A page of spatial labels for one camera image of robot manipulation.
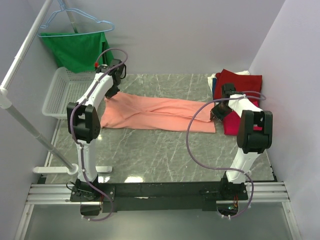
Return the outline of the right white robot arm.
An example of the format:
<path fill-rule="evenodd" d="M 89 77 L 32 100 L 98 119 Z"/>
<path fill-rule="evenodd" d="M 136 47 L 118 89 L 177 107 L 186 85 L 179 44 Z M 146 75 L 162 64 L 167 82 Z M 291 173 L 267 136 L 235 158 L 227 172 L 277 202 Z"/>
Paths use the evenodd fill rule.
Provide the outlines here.
<path fill-rule="evenodd" d="M 273 114 L 255 106 L 246 96 L 247 91 L 236 91 L 235 85 L 221 87 L 223 100 L 210 111 L 210 119 L 223 120 L 231 113 L 240 117 L 236 143 L 237 153 L 226 170 L 219 187 L 222 198 L 230 200 L 243 192 L 242 187 L 254 161 L 272 145 Z"/>

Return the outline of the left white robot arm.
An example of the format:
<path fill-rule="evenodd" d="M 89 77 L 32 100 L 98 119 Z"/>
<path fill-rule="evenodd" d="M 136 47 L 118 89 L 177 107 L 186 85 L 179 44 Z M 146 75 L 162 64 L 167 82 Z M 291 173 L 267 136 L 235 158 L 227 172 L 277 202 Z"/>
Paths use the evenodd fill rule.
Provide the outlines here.
<path fill-rule="evenodd" d="M 79 167 L 73 192 L 88 201 L 100 195 L 95 157 L 96 139 L 101 131 L 97 108 L 104 98 L 112 98 L 120 91 L 118 85 L 125 72 L 126 65 L 119 59 L 113 59 L 109 65 L 96 63 L 88 89 L 66 107 L 68 131 L 76 144 Z"/>

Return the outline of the salmon pink t shirt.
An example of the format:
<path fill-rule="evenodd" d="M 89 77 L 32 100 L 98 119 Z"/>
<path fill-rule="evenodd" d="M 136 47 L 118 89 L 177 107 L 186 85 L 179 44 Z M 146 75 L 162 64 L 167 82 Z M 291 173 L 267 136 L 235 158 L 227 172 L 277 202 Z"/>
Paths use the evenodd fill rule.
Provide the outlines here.
<path fill-rule="evenodd" d="M 184 99 L 146 97 L 119 92 L 105 99 L 102 128 L 186 132 L 205 103 Z"/>

